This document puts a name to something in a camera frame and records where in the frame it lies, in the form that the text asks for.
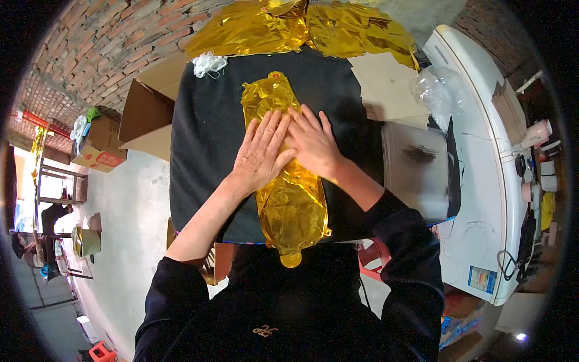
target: red pole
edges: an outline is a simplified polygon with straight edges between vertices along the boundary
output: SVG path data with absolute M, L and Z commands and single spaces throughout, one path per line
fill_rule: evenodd
M 44 128 L 48 127 L 48 122 L 43 120 L 42 118 L 39 118 L 39 117 L 33 115 L 32 113 L 26 111 L 26 110 L 22 111 L 22 113 L 23 113 L 23 116 L 27 118 L 26 119 L 27 121 L 29 121 L 37 126 L 40 126 L 40 127 L 44 127 Z M 59 134 L 59 135 L 66 137 L 66 138 L 68 138 L 70 136 L 70 132 L 66 132 L 62 128 L 59 128 L 55 125 L 50 125 L 50 131 L 53 131 L 54 133 Z

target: brick wall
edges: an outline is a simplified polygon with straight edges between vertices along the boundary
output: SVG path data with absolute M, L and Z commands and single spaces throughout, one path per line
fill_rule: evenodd
M 17 105 L 66 130 L 92 105 L 122 112 L 140 71 L 184 48 L 212 13 L 232 0 L 74 0 L 40 45 L 20 86 Z M 11 119 L 34 137 L 34 126 Z M 47 146 L 70 152 L 72 141 Z
M 514 89 L 541 69 L 525 30 L 500 1 L 468 0 L 452 27 L 485 48 Z

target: person's left hand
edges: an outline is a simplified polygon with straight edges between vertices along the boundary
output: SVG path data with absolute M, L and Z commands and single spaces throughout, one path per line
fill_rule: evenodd
M 255 118 L 247 127 L 233 171 L 228 176 L 234 181 L 233 184 L 243 188 L 246 196 L 276 178 L 296 155 L 293 148 L 280 153 L 291 117 L 286 114 L 281 122 L 280 118 L 281 112 L 278 109 L 273 113 L 268 111 L 259 127 Z

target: finger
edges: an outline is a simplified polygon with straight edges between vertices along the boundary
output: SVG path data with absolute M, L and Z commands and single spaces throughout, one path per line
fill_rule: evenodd
M 280 153 L 276 161 L 273 163 L 273 177 L 279 176 L 281 170 L 295 157 L 297 153 L 298 151 L 295 148 L 288 148 Z
M 320 111 L 320 120 L 322 121 L 322 129 L 328 137 L 328 139 L 333 140 L 334 135 L 332 134 L 332 124 L 329 122 L 328 117 L 325 115 L 324 111 Z
M 277 128 L 276 132 L 274 133 L 271 142 L 267 146 L 267 151 L 269 153 L 277 153 L 280 150 L 281 144 L 284 142 L 285 134 L 288 131 L 288 126 L 291 122 L 291 116 L 289 114 L 285 114 L 284 117 L 281 119 L 280 125 Z
M 290 107 L 290 108 L 288 108 L 288 113 L 292 116 L 295 123 L 297 123 L 298 126 L 302 130 L 304 130 L 304 131 L 312 130 L 312 125 L 310 124 L 310 122 L 304 116 L 302 116 L 298 111 L 296 111 L 295 109 Z
M 296 142 L 295 138 L 292 136 L 287 136 L 284 140 L 285 145 L 290 148 L 297 148 L 298 143 Z
M 315 130 L 319 131 L 322 130 L 322 127 L 320 127 L 320 121 L 316 118 L 316 115 L 314 114 L 314 112 L 312 112 L 310 107 L 308 107 L 305 104 L 302 104 L 302 112 L 306 117 L 306 119 L 308 120 L 308 122 L 310 122 L 310 124 Z
M 252 143 L 255 145 L 258 145 L 261 138 L 263 137 L 263 133 L 265 132 L 265 129 L 267 128 L 267 124 L 269 123 L 269 119 L 272 117 L 272 112 L 271 111 L 267 111 L 265 112 L 261 123 L 259 124 L 259 127 L 257 127 L 256 131 L 255 131 L 255 135 L 254 138 L 252 140 Z
M 298 126 L 298 124 L 294 120 L 292 120 L 289 123 L 288 131 L 294 138 L 299 138 L 303 136 L 303 130 Z
M 271 143 L 272 138 L 277 130 L 277 125 L 279 124 L 281 118 L 281 111 L 276 109 L 271 118 L 269 119 L 269 123 L 267 124 L 266 129 L 263 131 L 263 136 L 259 142 L 260 147 L 267 148 L 268 145 Z
M 257 128 L 257 118 L 254 118 L 251 120 L 249 126 L 247 126 L 247 130 L 245 131 L 245 137 L 243 137 L 243 142 L 239 147 L 239 152 L 249 147 L 251 140 L 253 140 L 256 128 Z

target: hand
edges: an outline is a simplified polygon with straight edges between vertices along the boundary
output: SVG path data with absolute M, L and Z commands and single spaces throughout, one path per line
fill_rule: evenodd
M 245 196 L 276 178 L 296 155 L 293 148 L 280 153 L 291 117 L 284 115 L 281 123 L 280 118 L 281 112 L 278 109 L 273 113 L 268 111 L 259 127 L 255 118 L 247 127 L 233 171 L 228 176 L 233 180 L 232 185 L 242 188 Z
M 335 182 L 336 169 L 345 158 L 334 140 L 332 125 L 323 111 L 320 111 L 321 126 L 307 105 L 302 104 L 302 112 L 303 115 L 293 108 L 288 109 L 293 122 L 288 126 L 291 136 L 285 143 L 298 150 L 296 158 L 305 168 Z

